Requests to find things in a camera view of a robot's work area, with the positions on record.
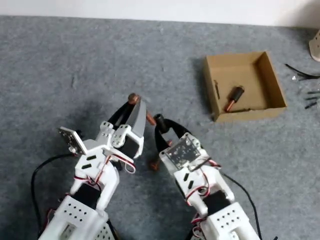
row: cardboard box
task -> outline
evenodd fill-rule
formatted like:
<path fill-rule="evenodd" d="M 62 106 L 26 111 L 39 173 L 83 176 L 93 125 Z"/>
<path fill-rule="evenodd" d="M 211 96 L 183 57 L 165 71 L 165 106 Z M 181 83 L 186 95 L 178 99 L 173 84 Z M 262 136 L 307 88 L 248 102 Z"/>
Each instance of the cardboard box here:
<path fill-rule="evenodd" d="M 207 56 L 204 74 L 216 122 L 272 118 L 287 107 L 267 52 Z M 225 112 L 229 96 L 238 86 L 244 87 L 244 93 L 230 112 Z"/>

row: small orange object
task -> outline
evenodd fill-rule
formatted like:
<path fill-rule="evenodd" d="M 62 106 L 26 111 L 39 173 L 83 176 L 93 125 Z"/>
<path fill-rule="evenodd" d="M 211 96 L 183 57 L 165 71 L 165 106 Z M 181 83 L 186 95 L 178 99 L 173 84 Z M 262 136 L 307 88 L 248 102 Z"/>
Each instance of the small orange object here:
<path fill-rule="evenodd" d="M 172 145 L 172 140 L 169 140 L 166 142 L 169 146 Z M 149 168 L 153 171 L 158 171 L 159 169 L 159 164 L 161 162 L 161 159 L 158 157 L 156 160 L 152 160 L 149 162 Z"/>

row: white robotic arm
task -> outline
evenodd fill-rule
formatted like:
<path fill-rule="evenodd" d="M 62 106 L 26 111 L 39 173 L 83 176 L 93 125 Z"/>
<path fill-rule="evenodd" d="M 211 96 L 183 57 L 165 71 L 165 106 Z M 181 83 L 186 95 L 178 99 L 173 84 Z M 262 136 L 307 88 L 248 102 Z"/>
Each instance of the white robotic arm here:
<path fill-rule="evenodd" d="M 197 215 L 188 240 L 260 240 L 249 218 L 200 141 L 181 125 L 158 116 L 155 137 L 159 157 Z M 179 141 L 166 146 L 160 134 L 173 128 Z"/>
<path fill-rule="evenodd" d="M 127 102 L 109 121 L 101 123 L 95 140 L 82 141 L 76 131 L 59 128 L 70 152 L 80 158 L 70 192 L 40 240 L 119 239 L 105 209 L 119 184 L 120 162 L 128 173 L 136 171 L 134 159 L 142 154 L 146 112 L 141 99 L 135 105 Z"/>

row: cylindrical object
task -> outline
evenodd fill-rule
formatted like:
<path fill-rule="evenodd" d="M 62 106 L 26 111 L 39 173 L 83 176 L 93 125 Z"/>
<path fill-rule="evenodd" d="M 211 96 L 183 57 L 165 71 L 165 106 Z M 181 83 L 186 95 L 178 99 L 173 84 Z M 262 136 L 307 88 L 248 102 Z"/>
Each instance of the cylindrical object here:
<path fill-rule="evenodd" d="M 305 107 L 304 107 L 304 109 L 309 109 L 309 108 L 313 107 L 314 105 L 317 105 L 317 102 L 316 102 L 316 101 L 315 101 L 315 102 L 310 103 L 310 104 L 309 104 L 309 105 L 307 105 L 307 106 L 305 106 Z"/>
<path fill-rule="evenodd" d="M 230 96 L 229 103 L 225 107 L 225 111 L 229 112 L 233 104 L 238 102 L 242 94 L 245 92 L 245 89 L 243 86 L 237 86 L 235 90 L 232 92 L 232 95 Z"/>
<path fill-rule="evenodd" d="M 132 105 L 135 105 L 137 103 L 137 101 L 139 100 L 139 95 L 138 94 L 135 94 L 134 92 L 131 93 L 129 96 L 128 96 L 128 103 L 129 104 L 132 104 Z"/>
<path fill-rule="evenodd" d="M 162 114 L 157 114 L 154 116 L 156 126 L 158 127 L 160 133 L 165 134 L 169 131 L 169 128 L 166 125 L 165 118 Z"/>
<path fill-rule="evenodd" d="M 156 123 L 156 120 L 153 118 L 153 116 L 148 112 L 146 111 L 146 119 L 148 120 L 148 122 L 152 125 L 152 126 L 155 126 L 157 123 Z"/>

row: white wall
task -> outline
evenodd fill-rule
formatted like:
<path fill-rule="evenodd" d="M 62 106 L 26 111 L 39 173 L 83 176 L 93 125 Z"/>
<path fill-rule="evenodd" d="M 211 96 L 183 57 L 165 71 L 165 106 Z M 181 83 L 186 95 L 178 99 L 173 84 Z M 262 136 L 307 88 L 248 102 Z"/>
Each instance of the white wall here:
<path fill-rule="evenodd" d="M 0 15 L 320 28 L 320 0 L 0 0 Z"/>

